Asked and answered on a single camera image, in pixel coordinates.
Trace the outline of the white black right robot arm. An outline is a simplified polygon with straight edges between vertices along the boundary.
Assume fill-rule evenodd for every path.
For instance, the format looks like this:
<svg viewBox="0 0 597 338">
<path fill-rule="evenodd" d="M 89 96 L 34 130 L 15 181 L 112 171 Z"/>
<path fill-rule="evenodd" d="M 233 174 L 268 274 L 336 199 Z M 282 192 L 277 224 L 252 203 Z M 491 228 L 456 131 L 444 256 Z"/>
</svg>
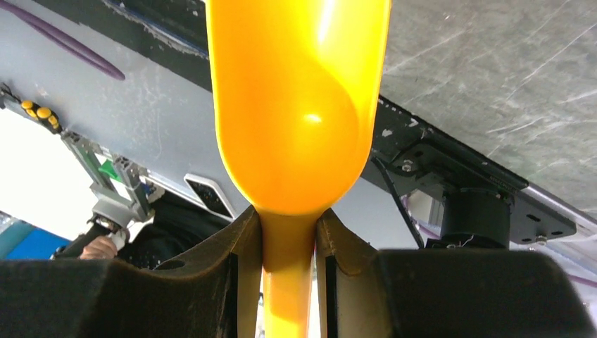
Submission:
<svg viewBox="0 0 597 338">
<path fill-rule="evenodd" d="M 323 337 L 595 337 L 564 271 L 510 251 L 510 205 L 444 199 L 441 239 L 375 250 L 327 211 L 318 270 Z M 253 209 L 156 270 L 120 261 L 2 261 L 2 337 L 254 337 L 265 230 Z"/>
</svg>

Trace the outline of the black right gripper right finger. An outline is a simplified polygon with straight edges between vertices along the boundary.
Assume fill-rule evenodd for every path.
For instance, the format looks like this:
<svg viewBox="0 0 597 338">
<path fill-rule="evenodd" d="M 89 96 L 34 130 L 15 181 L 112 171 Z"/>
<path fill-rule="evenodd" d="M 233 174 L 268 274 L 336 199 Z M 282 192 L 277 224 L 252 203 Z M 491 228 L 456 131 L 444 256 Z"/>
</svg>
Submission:
<svg viewBox="0 0 597 338">
<path fill-rule="evenodd" d="M 377 250 L 331 211 L 316 225 L 323 337 L 593 337 L 550 257 L 501 249 Z"/>
</svg>

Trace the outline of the yellow plastic scoop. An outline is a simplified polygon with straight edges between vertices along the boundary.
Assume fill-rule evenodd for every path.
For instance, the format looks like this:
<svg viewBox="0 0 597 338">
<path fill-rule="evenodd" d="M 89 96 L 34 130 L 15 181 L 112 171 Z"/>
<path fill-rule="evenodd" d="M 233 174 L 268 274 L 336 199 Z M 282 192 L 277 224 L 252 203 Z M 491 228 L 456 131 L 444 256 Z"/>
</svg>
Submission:
<svg viewBox="0 0 597 338">
<path fill-rule="evenodd" d="M 308 335 L 318 218 L 372 145 L 390 1 L 208 1 L 215 131 L 262 228 L 268 337 Z"/>
</svg>

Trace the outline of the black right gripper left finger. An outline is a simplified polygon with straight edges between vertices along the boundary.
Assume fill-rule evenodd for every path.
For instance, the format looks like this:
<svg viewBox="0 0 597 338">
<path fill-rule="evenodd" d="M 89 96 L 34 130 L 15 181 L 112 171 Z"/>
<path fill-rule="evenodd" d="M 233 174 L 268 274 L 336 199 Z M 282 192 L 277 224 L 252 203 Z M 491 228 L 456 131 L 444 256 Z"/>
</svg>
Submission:
<svg viewBox="0 0 597 338">
<path fill-rule="evenodd" d="M 2 337 L 254 337 L 262 265 L 254 208 L 193 249 L 120 260 L 1 262 Z"/>
</svg>

